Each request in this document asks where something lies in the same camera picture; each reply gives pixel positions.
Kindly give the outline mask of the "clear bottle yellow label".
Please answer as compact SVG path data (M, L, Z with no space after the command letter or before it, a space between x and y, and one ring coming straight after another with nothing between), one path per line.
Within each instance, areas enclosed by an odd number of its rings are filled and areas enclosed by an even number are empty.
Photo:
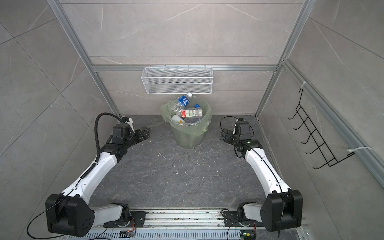
M172 120L178 124L185 124L186 123L185 120L178 115L172 116Z

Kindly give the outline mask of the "purple Ganten water bottle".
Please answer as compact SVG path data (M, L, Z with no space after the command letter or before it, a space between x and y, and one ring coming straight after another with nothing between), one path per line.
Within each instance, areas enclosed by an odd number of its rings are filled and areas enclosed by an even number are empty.
M197 123L201 120L202 120L202 118L185 118L185 123L186 124L194 124L194 123Z

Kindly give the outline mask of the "small bottle green red label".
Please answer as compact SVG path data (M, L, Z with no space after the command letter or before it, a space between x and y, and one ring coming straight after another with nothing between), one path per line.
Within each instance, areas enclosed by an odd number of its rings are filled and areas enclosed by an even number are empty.
M181 117L187 118L202 118L203 110L201 108L185 109L181 112Z

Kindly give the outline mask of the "small bottle blue label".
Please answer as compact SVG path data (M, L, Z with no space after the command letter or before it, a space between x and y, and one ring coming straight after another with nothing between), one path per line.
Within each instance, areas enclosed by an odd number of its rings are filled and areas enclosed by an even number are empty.
M191 93L187 93L186 95L182 95L179 97L175 103L171 106L171 110L175 113L175 115L180 115L181 112L189 105L190 98L193 95Z

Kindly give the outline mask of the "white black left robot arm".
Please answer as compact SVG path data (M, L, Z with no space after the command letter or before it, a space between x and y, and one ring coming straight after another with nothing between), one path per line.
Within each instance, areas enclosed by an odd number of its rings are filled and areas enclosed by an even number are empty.
M91 208L89 202L97 186L107 173L117 165L128 149L150 138L147 127L132 130L132 124L117 124L108 143L100 150L99 157L60 194L52 194L46 200L48 231L53 234L76 237L85 236L91 228L125 227L132 223L127 204L111 203Z

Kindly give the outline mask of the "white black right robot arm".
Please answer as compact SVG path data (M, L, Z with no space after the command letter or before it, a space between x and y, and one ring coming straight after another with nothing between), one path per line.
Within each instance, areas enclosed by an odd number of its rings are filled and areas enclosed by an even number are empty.
M237 158L252 167L266 199L262 205L242 203L238 207L239 224L262 224L268 232L298 228L302 225L303 196L284 182L268 160L254 130L244 118L237 118L234 129L222 129L221 141L234 146Z

